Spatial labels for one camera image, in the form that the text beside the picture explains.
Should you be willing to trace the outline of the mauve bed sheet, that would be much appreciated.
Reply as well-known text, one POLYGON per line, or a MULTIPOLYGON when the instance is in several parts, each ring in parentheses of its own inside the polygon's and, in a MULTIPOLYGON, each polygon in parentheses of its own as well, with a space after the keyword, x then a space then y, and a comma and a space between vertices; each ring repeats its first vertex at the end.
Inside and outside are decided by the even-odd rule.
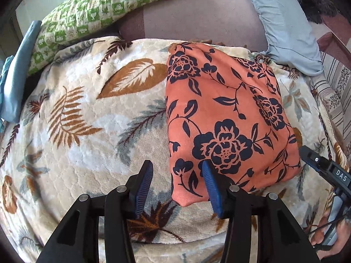
POLYGON ((258 52, 268 47, 251 0, 162 0, 133 10, 117 25, 126 40, 211 40, 258 52))

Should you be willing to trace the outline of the green white patterned pillow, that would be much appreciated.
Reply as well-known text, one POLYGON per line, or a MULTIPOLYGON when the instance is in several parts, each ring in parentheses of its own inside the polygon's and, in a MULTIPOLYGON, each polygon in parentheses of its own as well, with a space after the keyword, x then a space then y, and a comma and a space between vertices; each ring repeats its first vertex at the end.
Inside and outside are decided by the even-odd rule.
POLYGON ((66 0, 42 21, 29 65, 32 75, 64 46, 105 28, 128 12, 159 0, 66 0))

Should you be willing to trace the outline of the striped floral bed cover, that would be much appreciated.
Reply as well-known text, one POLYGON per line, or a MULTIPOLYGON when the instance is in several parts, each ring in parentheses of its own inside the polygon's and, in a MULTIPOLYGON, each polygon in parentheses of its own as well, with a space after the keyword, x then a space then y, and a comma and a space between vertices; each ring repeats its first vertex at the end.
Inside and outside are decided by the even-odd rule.
POLYGON ((323 73, 311 77, 312 88, 327 110, 343 144, 350 147, 350 69, 335 57, 321 52, 323 73))

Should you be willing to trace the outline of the orange floral garment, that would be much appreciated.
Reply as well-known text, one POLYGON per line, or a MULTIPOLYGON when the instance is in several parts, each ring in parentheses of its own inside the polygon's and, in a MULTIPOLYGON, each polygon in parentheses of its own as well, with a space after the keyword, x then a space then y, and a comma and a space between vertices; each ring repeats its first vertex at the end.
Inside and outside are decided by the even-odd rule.
POLYGON ((297 139, 267 65, 202 43, 169 49, 165 104, 172 198, 208 200, 202 164, 222 183, 254 192, 295 177, 297 139))

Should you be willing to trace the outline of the cream leaf-pattern fleece blanket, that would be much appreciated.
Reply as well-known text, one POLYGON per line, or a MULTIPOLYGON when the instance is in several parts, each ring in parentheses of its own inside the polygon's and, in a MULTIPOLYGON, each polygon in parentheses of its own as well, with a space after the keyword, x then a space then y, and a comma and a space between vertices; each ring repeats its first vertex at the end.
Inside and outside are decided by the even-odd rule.
MULTIPOLYGON (((16 254, 35 262, 82 194, 122 185, 145 160, 154 178, 141 215, 128 223, 137 262, 218 262, 227 221, 203 201, 172 198, 165 88, 169 49, 180 40, 126 42, 108 36, 59 51, 1 135, 1 227, 16 254)), ((246 48, 208 45, 270 67, 298 148, 348 169, 348 147, 311 78, 246 48)), ((298 174, 252 192, 277 193, 304 231, 330 207, 332 187, 301 162, 298 174)))

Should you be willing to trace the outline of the light blue ruffled pillow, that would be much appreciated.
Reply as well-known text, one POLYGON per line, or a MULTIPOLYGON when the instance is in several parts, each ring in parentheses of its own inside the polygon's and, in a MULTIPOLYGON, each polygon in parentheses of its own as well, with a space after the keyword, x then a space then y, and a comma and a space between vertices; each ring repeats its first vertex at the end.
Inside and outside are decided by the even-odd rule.
POLYGON ((251 0, 265 30, 265 54, 307 76, 323 73, 319 46, 297 0, 251 0))

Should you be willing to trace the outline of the teal patterned cloth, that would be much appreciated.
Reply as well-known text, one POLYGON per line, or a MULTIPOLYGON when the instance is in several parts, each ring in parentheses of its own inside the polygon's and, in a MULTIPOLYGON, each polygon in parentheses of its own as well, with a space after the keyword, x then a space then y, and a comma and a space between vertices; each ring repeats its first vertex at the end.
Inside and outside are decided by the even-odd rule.
POLYGON ((18 82, 17 69, 19 69, 17 56, 9 56, 1 72, 1 133, 5 130, 5 122, 19 121, 19 109, 23 97, 24 83, 18 82))

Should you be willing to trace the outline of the small blue pillow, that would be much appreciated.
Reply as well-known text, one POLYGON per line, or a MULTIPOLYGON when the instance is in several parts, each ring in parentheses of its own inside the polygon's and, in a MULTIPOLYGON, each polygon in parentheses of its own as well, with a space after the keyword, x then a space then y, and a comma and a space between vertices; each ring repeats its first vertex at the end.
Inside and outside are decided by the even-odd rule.
POLYGON ((18 82, 24 83, 23 87, 20 87, 24 90, 27 74, 29 73, 30 59, 32 56, 32 51, 34 48, 35 41, 38 37, 38 34, 41 29, 42 22, 40 20, 32 21, 30 27, 28 28, 26 34, 21 41, 18 50, 14 56, 17 56, 19 69, 17 69, 18 82))

